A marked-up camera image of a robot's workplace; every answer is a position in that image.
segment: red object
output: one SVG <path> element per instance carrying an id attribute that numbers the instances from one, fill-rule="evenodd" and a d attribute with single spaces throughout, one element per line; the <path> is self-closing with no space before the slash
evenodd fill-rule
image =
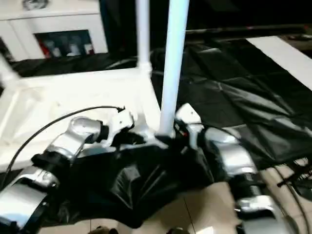
<path id="1" fill-rule="evenodd" d="M 39 42 L 41 51 L 43 52 L 44 56 L 45 56 L 47 59 L 50 58 L 51 55 L 50 55 L 50 52 L 49 52 L 48 48 L 45 47 L 45 45 L 44 45 L 40 40 L 38 40 L 38 42 Z"/>

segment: black cable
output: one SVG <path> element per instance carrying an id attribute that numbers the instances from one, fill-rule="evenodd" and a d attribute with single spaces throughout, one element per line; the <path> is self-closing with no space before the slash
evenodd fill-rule
<path id="1" fill-rule="evenodd" d="M 285 181 L 285 178 L 283 177 L 282 173 L 277 169 L 277 167 L 274 167 L 274 169 L 276 170 L 276 172 L 278 173 L 278 175 L 281 177 L 281 179 L 283 181 Z M 301 202 L 299 201 L 297 195 L 296 195 L 296 192 L 293 190 L 293 188 L 289 185 L 288 182 L 285 182 L 285 185 L 287 186 L 289 192 L 291 192 L 294 200 L 296 201 L 297 205 L 298 205 L 298 208 L 300 210 L 300 212 L 302 213 L 302 216 L 303 216 L 303 219 L 304 219 L 304 222 L 306 224 L 306 233 L 307 234 L 310 234 L 310 223 L 308 221 L 308 218 L 307 218 L 307 214 L 306 212 L 304 211 L 303 207 L 302 207 L 302 204 Z"/>
<path id="2" fill-rule="evenodd" d="M 238 137 L 236 137 L 233 133 L 231 133 L 231 132 L 229 132 L 228 130 L 225 130 L 225 129 L 223 129 L 223 128 L 215 127 L 215 126 L 212 126 L 212 125 L 206 124 L 206 123 L 192 123 L 192 124 L 203 125 L 205 129 L 208 129 L 209 127 L 211 127 L 211 128 L 216 128 L 216 129 L 218 129 L 218 130 L 220 130 L 220 131 L 223 131 L 223 132 L 225 132 L 225 133 L 228 133 L 228 134 L 234 136 L 238 141 L 240 141 L 240 139 L 239 139 Z M 281 172 L 280 172 L 276 167 L 273 167 L 273 168 L 276 170 L 276 172 L 278 173 L 278 175 L 279 175 L 279 176 L 281 177 L 281 179 L 285 182 L 285 184 L 286 184 L 288 190 L 291 192 L 291 194 L 292 194 L 292 196 L 293 196 L 295 202 L 297 203 L 298 208 L 300 209 L 300 212 L 302 213 L 303 219 L 304 219 L 304 221 L 305 221 L 305 224 L 306 224 L 306 233 L 307 233 L 307 234 L 310 234 L 310 233 L 311 233 L 311 232 L 310 232 L 310 223 L 309 223 L 309 221 L 308 221 L 307 214 L 306 214 L 306 212 L 304 211 L 304 209 L 303 209 L 303 207 L 302 207 L 302 204 L 301 204 L 301 202 L 299 201 L 299 199 L 298 199 L 298 197 L 297 197 L 297 195 L 296 195 L 296 192 L 295 192 L 295 191 L 292 189 L 292 187 L 285 181 L 285 178 L 283 177 L 283 175 L 281 174 Z"/>
<path id="3" fill-rule="evenodd" d="M 90 110 L 94 110 L 94 109 L 117 109 L 118 112 L 124 110 L 123 108 L 119 108 L 119 107 L 115 107 L 115 106 L 94 106 L 94 107 L 88 107 L 88 108 L 84 108 L 84 109 L 81 109 L 81 110 L 78 110 L 78 111 L 74 111 L 72 113 L 69 113 L 69 114 L 66 114 L 60 118 L 57 118 L 55 120 L 53 120 L 52 122 L 48 123 L 47 125 L 43 126 L 41 129 L 39 129 L 38 131 L 36 131 L 31 137 L 29 137 L 23 144 L 22 146 L 16 151 L 16 153 L 14 154 L 13 158 L 11 159 L 11 162 L 9 163 L 6 171 L 5 171 L 5 174 L 4 174 L 4 177 L 3 177 L 3 180 L 2 180 L 2 183 L 1 183 L 1 187 L 0 187 L 0 191 L 4 188 L 5 184 L 6 184 L 6 180 L 12 170 L 12 167 L 13 167 L 13 164 L 14 162 L 16 161 L 16 158 L 18 157 L 18 155 L 20 154 L 20 152 L 25 148 L 25 146 L 32 140 L 34 139 L 38 134 L 40 134 L 41 132 L 43 132 L 45 129 L 47 129 L 48 127 L 50 127 L 51 125 L 67 118 L 67 117 L 70 117 L 70 116 L 73 116 L 75 114 L 78 114 L 78 113 L 81 113 L 81 112 L 85 112 L 85 111 L 90 111 Z"/>

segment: white pvc pipe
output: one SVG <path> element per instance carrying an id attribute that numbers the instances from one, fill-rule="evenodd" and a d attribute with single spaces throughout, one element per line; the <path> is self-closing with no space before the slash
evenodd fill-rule
<path id="1" fill-rule="evenodd" d="M 176 113 L 189 0 L 170 0 L 159 133 L 171 135 Z"/>
<path id="2" fill-rule="evenodd" d="M 150 1 L 136 0 L 137 65 L 149 68 L 150 63 Z"/>
<path id="3" fill-rule="evenodd" d="M 14 72 L 2 55 L 0 55 L 0 83 L 2 87 L 6 87 L 8 82 L 18 80 L 19 76 Z"/>

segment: black fabric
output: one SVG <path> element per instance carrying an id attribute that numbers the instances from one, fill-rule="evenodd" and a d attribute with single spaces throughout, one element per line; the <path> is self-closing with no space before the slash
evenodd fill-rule
<path id="1" fill-rule="evenodd" d="M 164 51 L 152 58 L 161 103 Z M 259 169 L 312 153 L 312 92 L 245 40 L 185 47 L 177 108 L 186 102 L 203 122 L 235 128 Z"/>
<path id="2" fill-rule="evenodd" d="M 159 104 L 164 58 L 163 48 L 151 53 Z M 27 77 L 135 63 L 103 54 L 26 60 L 13 68 Z M 177 108 L 185 102 L 203 122 L 239 131 L 259 169 L 310 157 L 311 91 L 245 40 L 185 46 Z M 222 172 L 212 173 L 206 157 L 150 147 L 80 158 L 62 184 L 60 209 L 46 225 L 103 217 L 136 228 L 180 193 L 222 181 Z"/>

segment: beige floor tile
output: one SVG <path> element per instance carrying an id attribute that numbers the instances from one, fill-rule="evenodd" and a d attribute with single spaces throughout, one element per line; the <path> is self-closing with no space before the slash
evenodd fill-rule
<path id="1" fill-rule="evenodd" d="M 42 228 L 39 234 L 88 234 L 89 231 L 90 220 L 85 220 L 74 225 Z"/>
<path id="2" fill-rule="evenodd" d="M 91 222 L 92 229 L 98 226 L 116 228 L 119 234 L 166 234 L 171 228 L 182 227 L 194 234 L 191 220 L 189 218 L 183 199 L 178 199 L 146 220 L 138 229 L 131 230 L 125 225 L 109 219 L 95 219 Z"/>
<path id="3" fill-rule="evenodd" d="M 287 177 L 292 173 L 291 170 L 285 166 L 279 166 L 278 169 L 284 177 Z M 279 200 L 280 204 L 282 204 L 288 214 L 292 217 L 301 215 L 301 212 L 288 188 L 285 185 L 281 188 L 277 187 L 276 184 L 282 181 L 277 172 L 273 168 L 270 168 L 262 171 L 261 173 L 268 183 L 268 188 L 276 196 L 276 198 Z M 298 195 L 297 197 L 299 198 L 299 201 L 301 202 L 304 210 L 308 213 L 312 212 L 312 202 Z"/>
<path id="4" fill-rule="evenodd" d="M 185 195 L 191 220 L 197 234 L 235 234 L 239 224 L 234 211 L 234 200 L 226 183 Z"/>
<path id="5" fill-rule="evenodd" d="M 312 232 L 312 213 L 307 213 L 307 218 L 308 221 L 310 222 L 310 227 L 311 227 L 311 232 Z M 299 228 L 299 233 L 300 234 L 306 234 L 307 233 L 307 228 L 306 228 L 306 223 L 304 221 L 304 218 L 302 215 L 297 216 L 294 218 L 295 222 L 297 223 L 297 226 Z"/>
<path id="6" fill-rule="evenodd" d="M 131 234 L 133 232 L 131 228 L 112 219 L 92 219 L 91 230 L 96 229 L 98 226 L 107 227 L 109 229 L 115 228 L 119 234 Z"/>

